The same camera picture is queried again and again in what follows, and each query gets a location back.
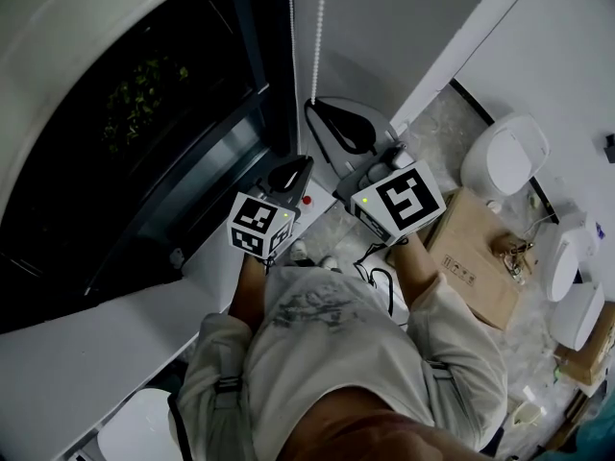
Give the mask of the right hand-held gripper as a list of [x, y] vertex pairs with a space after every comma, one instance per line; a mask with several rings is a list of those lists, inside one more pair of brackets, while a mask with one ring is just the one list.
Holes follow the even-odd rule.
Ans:
[[343, 97], [321, 96], [305, 101], [305, 118], [325, 161], [344, 178], [333, 196], [383, 244], [398, 243], [446, 210], [427, 163], [414, 159], [403, 142], [378, 153], [395, 136], [378, 110]]

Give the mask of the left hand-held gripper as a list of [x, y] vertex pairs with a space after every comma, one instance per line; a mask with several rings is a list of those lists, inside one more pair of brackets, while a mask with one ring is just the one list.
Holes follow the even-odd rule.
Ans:
[[283, 158], [272, 165], [263, 187], [241, 186], [226, 221], [229, 244], [259, 259], [277, 257], [296, 231], [313, 165], [310, 156]]

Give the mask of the white roller blind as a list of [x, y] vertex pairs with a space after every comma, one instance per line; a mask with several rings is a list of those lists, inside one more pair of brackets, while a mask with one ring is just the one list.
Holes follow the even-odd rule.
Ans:
[[0, 221], [44, 126], [88, 68], [167, 0], [0, 0]]

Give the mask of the person's left forearm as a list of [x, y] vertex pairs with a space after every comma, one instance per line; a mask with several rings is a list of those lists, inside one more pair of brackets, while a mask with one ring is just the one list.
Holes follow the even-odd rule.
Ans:
[[258, 331], [264, 318], [265, 266], [254, 256], [245, 254], [228, 314]]

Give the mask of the white toilet with round lid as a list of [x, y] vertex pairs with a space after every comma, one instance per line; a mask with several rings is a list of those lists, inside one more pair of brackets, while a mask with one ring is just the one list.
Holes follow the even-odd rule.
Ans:
[[474, 142], [460, 168], [461, 184], [484, 200], [519, 192], [551, 153], [547, 137], [529, 114], [511, 113]]

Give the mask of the large brown cardboard box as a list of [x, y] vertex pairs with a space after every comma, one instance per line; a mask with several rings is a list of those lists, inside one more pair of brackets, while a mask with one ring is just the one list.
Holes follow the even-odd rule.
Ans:
[[419, 240], [475, 316], [505, 331], [522, 292], [493, 249], [513, 238], [501, 218], [467, 188], [444, 195], [446, 210]]

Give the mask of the green leafy plant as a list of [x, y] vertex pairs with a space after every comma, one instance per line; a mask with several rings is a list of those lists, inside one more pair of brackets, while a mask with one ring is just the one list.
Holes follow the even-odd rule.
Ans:
[[101, 141], [113, 158], [126, 155], [153, 130], [173, 99], [184, 93], [189, 71], [165, 53], [131, 65], [109, 94]]

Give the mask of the person's beige printed shirt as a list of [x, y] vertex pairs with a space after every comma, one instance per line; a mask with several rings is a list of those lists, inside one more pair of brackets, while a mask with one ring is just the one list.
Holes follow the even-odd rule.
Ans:
[[505, 364], [441, 278], [405, 327], [371, 286], [318, 267], [269, 274], [256, 333], [230, 315], [208, 315], [173, 403], [184, 459], [275, 461], [308, 410], [346, 387], [483, 449], [505, 415]]

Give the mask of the bronze faucet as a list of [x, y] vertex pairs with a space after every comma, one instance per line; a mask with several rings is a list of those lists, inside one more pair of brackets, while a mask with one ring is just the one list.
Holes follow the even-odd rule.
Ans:
[[533, 247], [532, 241], [512, 232], [495, 237], [490, 244], [492, 255], [502, 262], [510, 277], [519, 285], [526, 283], [526, 273], [532, 273], [532, 266], [528, 264], [527, 257]]

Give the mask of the white window sill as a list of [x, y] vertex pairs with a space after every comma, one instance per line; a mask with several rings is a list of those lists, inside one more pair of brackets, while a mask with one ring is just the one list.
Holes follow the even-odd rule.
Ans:
[[230, 304], [241, 260], [220, 226], [178, 281], [0, 335], [0, 454], [68, 452]]

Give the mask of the plain white toilet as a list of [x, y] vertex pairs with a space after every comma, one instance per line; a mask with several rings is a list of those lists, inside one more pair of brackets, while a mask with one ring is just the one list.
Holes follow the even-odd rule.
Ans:
[[558, 344], [579, 351], [597, 323], [603, 305], [601, 283], [574, 283], [553, 312], [549, 325], [551, 337]]

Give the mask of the white plastic seat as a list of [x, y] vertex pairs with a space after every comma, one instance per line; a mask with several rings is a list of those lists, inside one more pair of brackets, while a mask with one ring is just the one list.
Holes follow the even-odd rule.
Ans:
[[136, 392], [97, 434], [106, 461], [183, 461], [170, 432], [169, 392]]

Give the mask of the small brown cardboard box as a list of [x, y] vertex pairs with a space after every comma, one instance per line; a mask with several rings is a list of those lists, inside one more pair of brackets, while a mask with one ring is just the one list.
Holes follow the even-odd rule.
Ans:
[[560, 372], [569, 378], [591, 386], [606, 363], [606, 357], [615, 346], [615, 303], [607, 302], [586, 343], [579, 351], [562, 345], [554, 350]]

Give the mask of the cream plastic part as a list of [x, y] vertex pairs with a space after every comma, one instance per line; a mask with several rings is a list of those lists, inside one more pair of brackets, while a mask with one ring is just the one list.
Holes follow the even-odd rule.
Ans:
[[531, 401], [522, 401], [511, 414], [511, 425], [535, 425], [540, 421], [546, 410]]

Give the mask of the dark window frame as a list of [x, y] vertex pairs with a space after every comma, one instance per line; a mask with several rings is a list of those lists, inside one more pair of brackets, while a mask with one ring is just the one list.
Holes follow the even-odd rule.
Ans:
[[[239, 186], [296, 152], [289, 0], [167, 0], [62, 99], [0, 221], [0, 335], [177, 280]], [[189, 84], [126, 155], [101, 141], [109, 94], [165, 53]]]

